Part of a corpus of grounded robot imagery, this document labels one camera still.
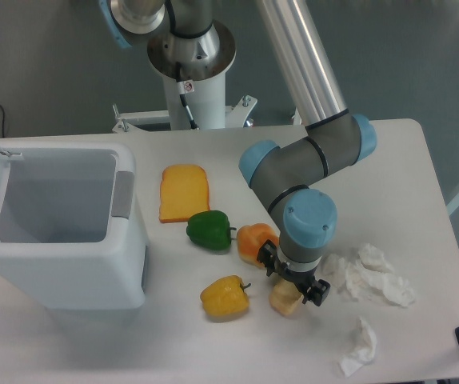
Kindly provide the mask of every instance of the gray wall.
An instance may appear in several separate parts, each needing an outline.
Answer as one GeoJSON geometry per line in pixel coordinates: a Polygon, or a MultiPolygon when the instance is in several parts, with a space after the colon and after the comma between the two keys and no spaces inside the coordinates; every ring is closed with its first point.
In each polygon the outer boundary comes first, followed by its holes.
{"type": "MultiPolygon", "coordinates": [[[[459,0],[308,3],[351,111],[418,120],[447,197],[459,181],[459,0]]],[[[288,122],[293,103],[255,5],[215,4],[237,40],[228,103],[251,94],[258,125],[288,122]]],[[[0,0],[9,136],[109,132],[113,102],[121,112],[160,110],[162,95],[145,47],[119,50],[96,1],[0,0]]],[[[459,242],[459,211],[452,222],[459,242]]]]}

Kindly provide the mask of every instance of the toast slice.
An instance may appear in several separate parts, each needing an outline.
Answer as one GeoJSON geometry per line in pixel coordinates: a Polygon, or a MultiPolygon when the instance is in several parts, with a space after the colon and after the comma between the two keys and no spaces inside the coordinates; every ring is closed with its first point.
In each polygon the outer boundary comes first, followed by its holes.
{"type": "Polygon", "coordinates": [[[186,222],[210,210],[206,172],[194,164],[168,166],[160,184],[160,222],[186,222]]]}

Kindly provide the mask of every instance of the yellow object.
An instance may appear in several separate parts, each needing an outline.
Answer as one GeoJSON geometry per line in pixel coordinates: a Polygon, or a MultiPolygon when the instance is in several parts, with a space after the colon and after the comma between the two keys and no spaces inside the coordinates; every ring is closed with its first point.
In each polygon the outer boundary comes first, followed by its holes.
{"type": "Polygon", "coordinates": [[[242,279],[235,275],[219,278],[201,292],[203,310],[216,317],[246,310],[249,298],[244,289],[248,286],[244,286],[242,279]]]}
{"type": "Polygon", "coordinates": [[[263,264],[256,258],[261,246],[263,246],[267,240],[273,242],[275,246],[279,246],[279,238],[276,236],[271,226],[263,222],[259,222],[252,226],[243,226],[237,232],[238,254],[240,258],[245,262],[263,268],[263,264]]]}
{"type": "Polygon", "coordinates": [[[302,293],[295,284],[281,279],[272,289],[269,296],[270,305],[283,316],[289,316],[302,300],[302,293]]]}
{"type": "Polygon", "coordinates": [[[210,210],[206,172],[194,164],[168,166],[160,184],[160,222],[186,222],[210,210]]]}

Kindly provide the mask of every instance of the bin opening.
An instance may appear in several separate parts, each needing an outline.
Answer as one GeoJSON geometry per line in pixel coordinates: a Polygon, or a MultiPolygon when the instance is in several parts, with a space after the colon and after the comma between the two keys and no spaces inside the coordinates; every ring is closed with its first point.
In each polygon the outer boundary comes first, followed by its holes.
{"type": "Polygon", "coordinates": [[[0,213],[0,242],[100,242],[107,233],[116,154],[18,149],[0,213]]]}

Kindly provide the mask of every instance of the silver metal tube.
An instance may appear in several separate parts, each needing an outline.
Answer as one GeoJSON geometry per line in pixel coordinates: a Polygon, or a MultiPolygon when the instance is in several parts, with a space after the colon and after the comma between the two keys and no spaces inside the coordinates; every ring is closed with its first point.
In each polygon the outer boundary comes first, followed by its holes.
{"type": "Polygon", "coordinates": [[[306,125],[346,109],[305,0],[256,0],[295,106],[306,125]]]}
{"type": "Polygon", "coordinates": [[[123,29],[133,34],[149,34],[161,25],[166,12],[165,2],[165,0],[110,0],[110,10],[123,29]]]}
{"type": "Polygon", "coordinates": [[[123,7],[136,18],[155,15],[165,2],[165,0],[121,0],[123,7]]]}

